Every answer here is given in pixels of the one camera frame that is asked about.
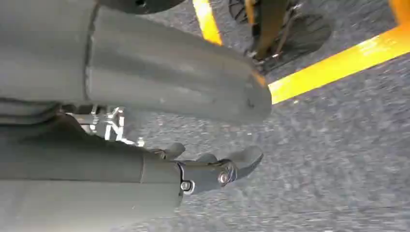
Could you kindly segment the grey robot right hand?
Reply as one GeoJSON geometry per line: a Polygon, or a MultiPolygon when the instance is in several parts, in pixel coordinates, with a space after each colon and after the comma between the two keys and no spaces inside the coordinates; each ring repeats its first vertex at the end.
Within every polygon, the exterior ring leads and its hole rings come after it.
{"type": "Polygon", "coordinates": [[[110,232],[172,214],[259,165],[250,146],[179,160],[87,133],[64,105],[223,121],[271,113],[265,78],[226,47],[136,15],[129,0],[0,3],[0,229],[110,232]]]}

